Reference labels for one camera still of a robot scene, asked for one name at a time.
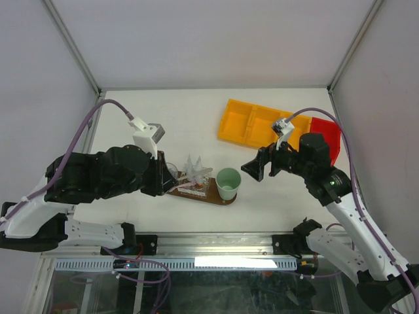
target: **pale green cup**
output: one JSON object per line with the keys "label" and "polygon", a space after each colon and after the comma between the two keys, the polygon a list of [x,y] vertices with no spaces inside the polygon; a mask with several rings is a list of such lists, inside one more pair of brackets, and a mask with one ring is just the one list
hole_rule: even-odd
{"label": "pale green cup", "polygon": [[218,172],[215,182],[217,183],[220,197],[225,201],[229,201],[237,194],[240,183],[242,183],[242,177],[237,170],[224,168]]}

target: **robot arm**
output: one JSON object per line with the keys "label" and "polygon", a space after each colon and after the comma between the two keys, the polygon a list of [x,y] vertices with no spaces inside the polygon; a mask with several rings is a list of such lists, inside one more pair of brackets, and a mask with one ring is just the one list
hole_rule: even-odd
{"label": "robot arm", "polygon": [[[242,170],[257,181],[264,177],[264,167],[271,163],[269,175],[280,171],[296,174],[304,179],[308,192],[341,223],[359,253],[350,250],[330,236],[314,220],[304,221],[294,228],[294,241],[299,247],[314,251],[330,260],[357,285],[359,295],[375,311],[382,311],[409,293],[409,288],[397,267],[407,274],[415,286],[419,280],[419,266],[409,265],[406,258],[391,245],[374,220],[365,210],[357,191],[352,190],[351,181],[341,170],[331,166],[329,145],[322,134],[307,133],[300,138],[297,152],[283,138],[288,138],[293,128],[285,119],[272,125],[280,136],[278,142],[262,147],[256,159],[242,166]],[[361,204],[359,214],[354,193]],[[392,262],[377,238],[365,224],[368,220],[379,239],[394,255]]]}
{"label": "robot arm", "polygon": [[[15,203],[4,203],[1,218],[0,247],[19,251],[43,252],[58,245],[101,245],[115,249],[135,246],[134,225],[113,226],[76,221],[70,209],[80,203],[140,190],[150,196],[164,195],[177,185],[167,169],[164,153],[156,144],[164,135],[160,124],[131,120],[136,131],[135,145],[112,147],[106,152],[72,152],[58,180],[44,193],[28,200],[7,218]],[[53,178],[62,161],[57,158],[46,170],[34,191]]]}

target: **clear glass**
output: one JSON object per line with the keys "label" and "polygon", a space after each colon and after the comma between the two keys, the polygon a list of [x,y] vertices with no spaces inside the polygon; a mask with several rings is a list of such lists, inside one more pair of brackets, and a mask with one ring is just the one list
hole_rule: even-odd
{"label": "clear glass", "polygon": [[[155,281],[159,271],[124,272]],[[280,271],[173,271],[164,285],[137,284],[111,273],[56,271],[44,313],[62,314],[373,314],[345,275],[300,279]]]}

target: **white backdrop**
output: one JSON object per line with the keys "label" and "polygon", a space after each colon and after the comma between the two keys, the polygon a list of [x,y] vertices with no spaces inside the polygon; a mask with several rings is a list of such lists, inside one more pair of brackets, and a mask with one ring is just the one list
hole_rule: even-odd
{"label": "white backdrop", "polygon": [[54,0],[102,88],[330,83],[373,0]]}
{"label": "white backdrop", "polygon": [[[40,1],[0,9],[0,203],[18,201],[63,154],[94,94]],[[0,250],[1,312],[23,313],[39,254]]]}
{"label": "white backdrop", "polygon": [[386,1],[335,90],[369,210],[419,262],[419,1]]}

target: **wooden tray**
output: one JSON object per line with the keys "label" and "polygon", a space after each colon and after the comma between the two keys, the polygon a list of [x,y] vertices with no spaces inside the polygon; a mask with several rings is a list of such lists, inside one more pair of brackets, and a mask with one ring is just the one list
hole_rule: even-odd
{"label": "wooden tray", "polygon": [[203,201],[205,203],[222,205],[222,206],[230,205],[237,198],[237,194],[236,194],[235,197],[232,200],[229,200],[229,201],[223,200],[220,197],[220,194],[218,193],[217,183],[215,182],[215,178],[211,178],[211,182],[210,182],[209,187],[208,187],[207,198],[200,198],[198,196],[193,196],[191,194],[182,194],[177,189],[175,189],[171,192],[167,192],[167,194],[173,195],[173,196],[179,196],[180,198],[188,198],[190,200]]}

